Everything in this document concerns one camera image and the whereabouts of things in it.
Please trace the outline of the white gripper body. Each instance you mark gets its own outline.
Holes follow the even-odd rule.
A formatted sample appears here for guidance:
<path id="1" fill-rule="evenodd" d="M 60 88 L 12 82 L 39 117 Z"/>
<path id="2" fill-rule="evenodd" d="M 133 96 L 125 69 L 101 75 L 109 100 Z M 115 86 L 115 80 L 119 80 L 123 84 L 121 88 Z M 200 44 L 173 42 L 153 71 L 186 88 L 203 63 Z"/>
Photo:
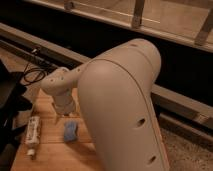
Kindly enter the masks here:
<path id="1" fill-rule="evenodd" d="M 53 107 L 58 115 L 69 115 L 76 111 L 76 104 L 70 91 L 53 96 Z"/>

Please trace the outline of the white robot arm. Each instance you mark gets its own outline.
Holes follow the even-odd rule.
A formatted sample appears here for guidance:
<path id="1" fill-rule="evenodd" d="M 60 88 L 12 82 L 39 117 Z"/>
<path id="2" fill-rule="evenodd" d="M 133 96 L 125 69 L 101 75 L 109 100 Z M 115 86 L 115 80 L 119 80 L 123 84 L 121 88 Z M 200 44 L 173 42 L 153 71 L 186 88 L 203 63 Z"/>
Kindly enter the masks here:
<path id="1" fill-rule="evenodd" d="M 73 70 L 56 69 L 41 87 L 59 115 L 80 106 L 105 171 L 169 171 L 151 99 L 160 68 L 156 46 L 133 39 Z"/>

